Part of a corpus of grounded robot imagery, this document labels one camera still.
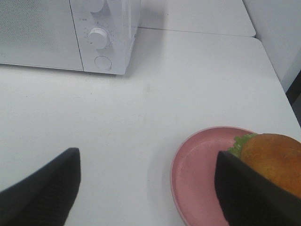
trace white countertop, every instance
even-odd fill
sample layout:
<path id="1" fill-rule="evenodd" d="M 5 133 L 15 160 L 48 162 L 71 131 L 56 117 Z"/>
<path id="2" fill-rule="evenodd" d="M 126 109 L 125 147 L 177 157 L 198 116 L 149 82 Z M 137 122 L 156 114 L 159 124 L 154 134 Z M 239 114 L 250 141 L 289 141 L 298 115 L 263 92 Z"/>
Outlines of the white countertop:
<path id="1" fill-rule="evenodd" d="M 141 27 L 255 36 L 242 0 L 141 0 Z"/>
<path id="2" fill-rule="evenodd" d="M 301 140 L 254 38 L 140 29 L 125 76 L 1 65 L 0 190 L 76 146 L 82 181 L 67 226 L 183 226 L 173 155 L 222 125 Z"/>

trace microwave control knob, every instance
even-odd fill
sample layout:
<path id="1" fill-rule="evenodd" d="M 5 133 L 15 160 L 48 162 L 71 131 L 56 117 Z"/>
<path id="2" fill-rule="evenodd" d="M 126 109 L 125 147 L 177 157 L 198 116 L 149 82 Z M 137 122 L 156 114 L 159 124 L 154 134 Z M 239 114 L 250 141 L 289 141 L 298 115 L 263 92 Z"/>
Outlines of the microwave control knob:
<path id="1" fill-rule="evenodd" d="M 86 0 L 85 7 L 91 13 L 100 12 L 103 9 L 106 0 Z"/>
<path id="2" fill-rule="evenodd" d="M 96 49 L 103 49 L 110 45 L 109 34 L 102 28 L 93 28 L 88 36 L 88 42 Z"/>

